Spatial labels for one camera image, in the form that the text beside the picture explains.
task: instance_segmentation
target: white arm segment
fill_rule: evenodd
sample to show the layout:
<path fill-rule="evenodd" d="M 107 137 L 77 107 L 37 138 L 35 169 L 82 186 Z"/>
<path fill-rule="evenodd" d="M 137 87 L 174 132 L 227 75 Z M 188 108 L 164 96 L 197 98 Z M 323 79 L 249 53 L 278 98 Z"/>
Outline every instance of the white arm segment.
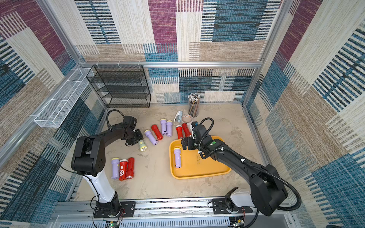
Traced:
<path fill-rule="evenodd" d="M 251 198 L 250 194 L 251 194 L 251 192 L 238 188 L 236 191 L 234 191 L 231 194 L 231 200 L 238 207 L 240 207 L 240 206 L 255 207 L 255 205 L 252 202 L 252 198 Z"/>
<path fill-rule="evenodd" d="M 96 197 L 97 194 L 99 194 L 98 201 L 100 203 L 107 203 L 112 201 L 115 191 L 112 188 L 112 186 L 110 186 L 107 176 L 105 175 L 104 169 L 101 172 L 99 172 L 96 175 L 96 177 L 93 177 L 92 175 L 85 175 L 85 176 L 90 178 L 92 183 L 94 184 L 97 192 L 95 191 L 94 186 L 89 181 L 89 179 L 83 176 L 83 178 L 89 183 L 91 189 L 94 191 Z"/>

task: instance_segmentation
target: patterned wall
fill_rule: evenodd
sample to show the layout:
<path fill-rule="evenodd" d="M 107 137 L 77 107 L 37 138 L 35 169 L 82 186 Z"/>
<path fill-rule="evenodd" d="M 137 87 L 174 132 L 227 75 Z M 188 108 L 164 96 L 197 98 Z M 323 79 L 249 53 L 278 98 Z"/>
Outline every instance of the patterned wall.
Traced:
<path fill-rule="evenodd" d="M 45 227 L 57 202 L 65 201 L 76 174 L 57 165 L 56 154 L 77 137 L 93 135 L 104 114 L 97 94 L 88 85 L 59 128 L 36 127 L 0 171 L 2 227 Z M 59 156 L 71 166 L 75 143 Z"/>
<path fill-rule="evenodd" d="M 257 61 L 281 0 L 50 0 L 86 61 Z M 147 69 L 152 103 L 242 101 L 246 69 Z"/>
<path fill-rule="evenodd" d="M 190 93 L 200 102 L 241 102 L 255 68 L 144 68 L 151 103 L 187 103 Z"/>
<path fill-rule="evenodd" d="M 75 62 L 35 0 L 0 5 L 1 147 Z"/>
<path fill-rule="evenodd" d="M 74 66 L 35 0 L 0 0 L 0 147 Z M 45 227 L 75 176 L 55 154 L 93 134 L 104 113 L 90 87 L 58 129 L 36 127 L 0 170 L 1 227 Z M 70 166 L 67 150 L 60 156 Z"/>
<path fill-rule="evenodd" d="M 247 104 L 303 227 L 365 227 L 365 2 L 295 0 Z"/>
<path fill-rule="evenodd" d="M 86 61 L 257 61 L 281 0 L 50 0 Z"/>

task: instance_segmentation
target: beige floor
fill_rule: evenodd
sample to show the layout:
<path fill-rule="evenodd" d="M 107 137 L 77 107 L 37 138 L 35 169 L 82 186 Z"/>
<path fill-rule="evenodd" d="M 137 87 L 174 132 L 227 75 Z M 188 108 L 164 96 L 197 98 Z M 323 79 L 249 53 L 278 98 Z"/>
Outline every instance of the beige floor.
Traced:
<path fill-rule="evenodd" d="M 137 128 L 144 132 L 153 124 L 157 124 L 160 128 L 161 118 L 173 120 L 178 110 L 187 113 L 186 109 L 187 105 L 177 105 L 120 108 L 119 110 L 124 115 L 137 118 Z M 201 121 L 205 117 L 214 119 L 211 135 L 220 136 L 236 152 L 254 162 L 262 163 L 240 104 L 202 104 L 199 111 L 199 116 L 194 118 L 195 121 Z M 122 121 L 122 117 L 117 112 L 111 113 L 109 118 L 111 124 Z M 126 147 L 125 141 L 121 140 L 106 147 L 107 161 L 114 157 L 135 158 L 134 178 L 126 181 L 112 180 L 110 163 L 105 166 L 108 180 L 117 191 L 119 199 L 224 196 L 234 187 L 249 189 L 245 180 L 234 171 L 214 177 L 175 179 L 170 173 L 168 154 L 169 144 L 175 139 L 177 139 L 177 133 L 173 128 L 173 137 L 164 137 L 156 146 L 145 138 L 148 146 L 145 152 L 140 152 L 137 145 Z M 76 200 L 90 200 L 93 196 L 90 186 L 83 179 Z"/>

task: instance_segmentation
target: black robotic arm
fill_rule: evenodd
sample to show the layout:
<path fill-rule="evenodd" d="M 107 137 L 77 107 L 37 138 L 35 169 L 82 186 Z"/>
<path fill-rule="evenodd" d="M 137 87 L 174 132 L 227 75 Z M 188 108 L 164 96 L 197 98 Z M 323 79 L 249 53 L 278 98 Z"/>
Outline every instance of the black robotic arm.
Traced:
<path fill-rule="evenodd" d="M 205 120 L 212 121 L 208 130 L 202 125 Z M 300 207 L 301 198 L 299 193 L 292 185 L 280 178 L 275 167 L 272 165 L 263 166 L 252 162 L 236 153 L 223 141 L 219 139 L 213 140 L 208 134 L 213 124 L 214 121 L 211 118 L 205 118 L 200 124 L 193 122 L 193 137 L 183 138 L 181 141 L 182 148 L 184 150 L 198 149 L 201 158 L 211 157 L 227 165 L 242 176 L 250 184 L 253 204 L 264 215 L 270 216 L 276 209 L 295 210 Z M 297 203 L 294 206 L 280 207 L 280 204 L 288 196 L 284 185 L 289 187 L 297 197 Z M 238 209 L 232 202 L 227 207 L 230 210 Z"/>
<path fill-rule="evenodd" d="M 89 181 L 90 186 L 98 196 L 97 208 L 109 216 L 115 216 L 120 212 L 120 203 L 118 194 L 110 186 L 103 170 L 105 167 L 105 147 L 118 139 L 126 140 L 130 146 L 143 139 L 141 131 L 139 129 L 134 130 L 137 120 L 132 116 L 123 115 L 123 117 L 123 122 L 115 125 L 110 125 L 107 120 L 109 129 L 96 136 L 78 138 L 71 161 L 72 169 Z M 202 123 L 208 119 L 212 121 L 212 124 L 206 130 Z M 183 149 L 198 149 L 201 158 L 211 157 L 242 176 L 250 184 L 253 204 L 264 215 L 270 216 L 276 209 L 295 210 L 300 207 L 300 195 L 292 185 L 280 178 L 272 165 L 263 166 L 252 162 L 233 151 L 223 141 L 213 140 L 208 134 L 213 123 L 211 118 L 205 118 L 200 124 L 193 122 L 193 137 L 182 139 Z M 289 187 L 297 197 L 297 203 L 294 206 L 279 206 L 288 196 L 284 185 Z M 227 208 L 234 211 L 237 206 L 230 202 Z"/>

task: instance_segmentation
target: yellow tray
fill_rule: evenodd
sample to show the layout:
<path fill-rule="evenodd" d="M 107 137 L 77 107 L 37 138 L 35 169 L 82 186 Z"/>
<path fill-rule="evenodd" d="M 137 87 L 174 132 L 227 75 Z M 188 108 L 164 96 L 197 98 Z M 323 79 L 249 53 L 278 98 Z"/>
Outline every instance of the yellow tray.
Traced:
<path fill-rule="evenodd" d="M 212 139 L 220 139 L 218 136 L 212 136 Z M 181 168 L 175 168 L 174 148 L 179 147 L 181 150 Z M 181 139 L 170 143 L 170 171 L 176 179 L 189 179 L 199 177 L 211 177 L 224 175 L 231 171 L 231 168 L 223 163 L 217 162 L 212 158 L 202 159 L 198 150 L 183 150 Z"/>

